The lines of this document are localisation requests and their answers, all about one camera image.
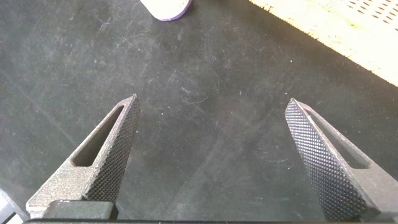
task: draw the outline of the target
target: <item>hole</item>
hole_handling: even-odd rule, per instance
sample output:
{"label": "hole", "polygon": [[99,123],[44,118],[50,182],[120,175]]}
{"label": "hole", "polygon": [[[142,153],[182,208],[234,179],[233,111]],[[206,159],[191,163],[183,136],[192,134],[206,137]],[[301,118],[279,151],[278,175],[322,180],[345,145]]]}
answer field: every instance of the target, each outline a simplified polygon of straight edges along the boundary
{"label": "hole", "polygon": [[354,169],[367,169],[369,167],[367,160],[346,143],[348,141],[347,139],[342,139],[339,135],[335,134],[333,132],[335,129],[329,123],[326,122],[325,124],[321,122],[318,119],[319,115],[315,115],[311,111],[306,110],[306,112],[311,116],[311,119],[317,124],[350,167]]}
{"label": "hole", "polygon": [[77,167],[89,167],[93,165],[95,158],[101,150],[106,138],[111,132],[114,123],[118,119],[123,106],[116,109],[107,121],[100,127],[97,133],[91,137],[83,149],[72,159],[72,162]]}

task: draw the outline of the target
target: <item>black mat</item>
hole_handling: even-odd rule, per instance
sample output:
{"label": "black mat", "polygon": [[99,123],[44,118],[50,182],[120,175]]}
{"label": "black mat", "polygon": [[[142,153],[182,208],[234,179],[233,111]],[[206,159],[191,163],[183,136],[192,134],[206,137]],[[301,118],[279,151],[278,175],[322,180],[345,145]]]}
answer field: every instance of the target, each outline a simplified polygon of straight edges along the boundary
{"label": "black mat", "polygon": [[322,221],[284,120],[310,105],[398,178],[398,88],[249,1],[0,2],[0,188],[21,207],[120,100],[120,218]]}

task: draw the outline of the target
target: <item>wooden surface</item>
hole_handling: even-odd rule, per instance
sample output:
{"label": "wooden surface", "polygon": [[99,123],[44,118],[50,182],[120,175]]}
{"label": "wooden surface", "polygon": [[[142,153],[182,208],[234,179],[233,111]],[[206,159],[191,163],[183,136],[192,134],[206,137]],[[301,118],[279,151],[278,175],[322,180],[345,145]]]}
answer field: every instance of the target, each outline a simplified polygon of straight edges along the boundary
{"label": "wooden surface", "polygon": [[398,0],[250,0],[398,86]]}

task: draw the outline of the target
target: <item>textured gripper pad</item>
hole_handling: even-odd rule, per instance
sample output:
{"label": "textured gripper pad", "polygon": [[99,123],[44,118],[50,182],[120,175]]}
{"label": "textured gripper pad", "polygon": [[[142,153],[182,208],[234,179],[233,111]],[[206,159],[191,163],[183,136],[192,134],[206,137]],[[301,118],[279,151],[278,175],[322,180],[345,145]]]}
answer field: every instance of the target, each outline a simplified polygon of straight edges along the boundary
{"label": "textured gripper pad", "polygon": [[331,222],[357,219],[368,206],[310,117],[293,99],[287,105],[285,117],[326,219]]}
{"label": "textured gripper pad", "polygon": [[108,151],[105,162],[101,164],[95,180],[84,194],[85,200],[116,203],[137,129],[139,112],[138,102],[133,101],[127,108],[126,116]]}

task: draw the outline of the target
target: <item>purple object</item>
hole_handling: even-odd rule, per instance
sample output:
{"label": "purple object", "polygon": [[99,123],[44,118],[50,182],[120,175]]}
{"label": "purple object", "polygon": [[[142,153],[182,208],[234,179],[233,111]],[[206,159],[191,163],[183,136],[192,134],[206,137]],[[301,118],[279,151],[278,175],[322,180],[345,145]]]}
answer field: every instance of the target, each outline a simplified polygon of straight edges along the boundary
{"label": "purple object", "polygon": [[173,21],[187,11],[192,0],[141,0],[141,2],[156,19]]}

